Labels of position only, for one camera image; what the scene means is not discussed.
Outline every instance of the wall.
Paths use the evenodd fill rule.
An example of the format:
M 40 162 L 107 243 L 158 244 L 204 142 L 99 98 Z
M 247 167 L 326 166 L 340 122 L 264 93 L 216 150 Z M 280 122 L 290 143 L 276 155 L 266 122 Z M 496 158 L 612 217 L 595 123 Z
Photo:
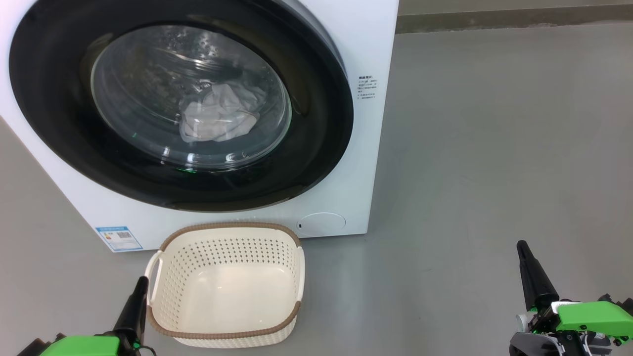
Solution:
M 400 0 L 399 15 L 630 4 L 633 0 Z

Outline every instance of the blue and white sticker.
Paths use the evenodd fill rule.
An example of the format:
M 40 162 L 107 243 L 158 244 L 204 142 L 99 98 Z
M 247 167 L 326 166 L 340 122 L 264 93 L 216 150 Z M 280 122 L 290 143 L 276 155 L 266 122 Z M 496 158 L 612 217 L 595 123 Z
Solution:
M 97 227 L 97 232 L 113 251 L 142 250 L 141 244 L 126 226 Z

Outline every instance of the washing machine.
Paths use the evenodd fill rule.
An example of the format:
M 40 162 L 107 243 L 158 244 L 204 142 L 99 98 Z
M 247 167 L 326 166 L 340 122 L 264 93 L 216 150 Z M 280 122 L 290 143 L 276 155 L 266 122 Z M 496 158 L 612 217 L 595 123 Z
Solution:
M 212 222 L 363 234 L 397 8 L 4 1 L 0 116 L 115 252 Z

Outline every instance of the laundry basket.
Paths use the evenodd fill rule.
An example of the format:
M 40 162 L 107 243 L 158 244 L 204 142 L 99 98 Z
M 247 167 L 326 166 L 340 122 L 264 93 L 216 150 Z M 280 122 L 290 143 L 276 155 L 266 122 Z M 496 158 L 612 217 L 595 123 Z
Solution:
M 297 319 L 305 279 L 299 238 L 287 227 L 222 223 L 173 233 L 147 265 L 147 319 L 159 333 L 198 347 L 278 343 Z

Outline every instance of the round glass door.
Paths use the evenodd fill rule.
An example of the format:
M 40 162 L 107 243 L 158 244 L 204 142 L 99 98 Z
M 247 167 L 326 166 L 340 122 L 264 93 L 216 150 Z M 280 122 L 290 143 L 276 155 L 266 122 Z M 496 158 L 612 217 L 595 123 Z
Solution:
M 291 123 L 288 92 L 262 57 L 188 26 L 117 38 L 95 61 L 91 90 L 118 135 L 187 170 L 249 165 L 275 149 Z

